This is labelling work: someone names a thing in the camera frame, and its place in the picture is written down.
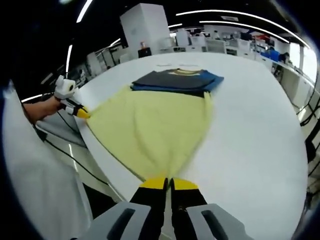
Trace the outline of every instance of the floor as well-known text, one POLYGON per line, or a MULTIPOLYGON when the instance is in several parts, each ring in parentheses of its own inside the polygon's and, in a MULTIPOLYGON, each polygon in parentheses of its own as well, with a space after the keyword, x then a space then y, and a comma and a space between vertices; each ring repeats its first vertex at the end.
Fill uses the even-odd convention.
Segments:
MULTIPOLYGON (((303 121, 311 114, 311 110, 307 107, 305 110, 303 110, 300 114, 297 115, 298 119, 300 121, 303 121)), ((311 130, 313 129, 314 125, 316 124, 317 119, 313 116, 310 123, 306 126, 302 127, 302 131, 307 137, 311 130)), ((80 147, 78 145, 69 143, 63 139, 60 139, 53 135, 48 135, 47 139, 55 144, 57 147, 62 149, 63 151, 67 152, 71 156, 73 156, 77 161, 80 162, 85 168, 87 168, 93 175, 95 175, 97 178, 101 179, 102 181, 108 182, 108 179, 104 176, 96 162, 94 161, 92 155, 90 152, 84 148, 80 147)), ((317 146, 320 142, 320 133, 316 136, 314 140, 314 145, 317 146)), ((112 187, 102 183, 101 181, 95 179, 93 176, 91 176, 88 172, 86 172, 78 163, 76 163, 73 159, 66 156, 65 154, 59 152, 58 150, 54 149, 52 146, 50 146, 48 143, 46 143, 50 149, 56 154, 57 158, 61 159, 65 163, 69 164, 70 166, 74 167, 75 170, 79 173, 79 176, 81 180, 89 187, 106 194, 115 202, 121 201, 121 198, 113 191, 112 187)), ((314 168, 315 164, 320 160, 320 148, 318 149, 317 157, 314 161, 309 163, 309 172, 314 168)), ((314 174, 312 177, 309 177, 308 179, 308 185, 309 185, 309 191, 314 193, 318 189, 320 189, 320 167, 317 168, 316 171, 314 171, 314 174)), ((319 201, 319 194, 313 198, 312 201, 312 207, 314 207, 317 202, 319 201)), ((165 236, 161 236, 160 239, 168 239, 165 236)))

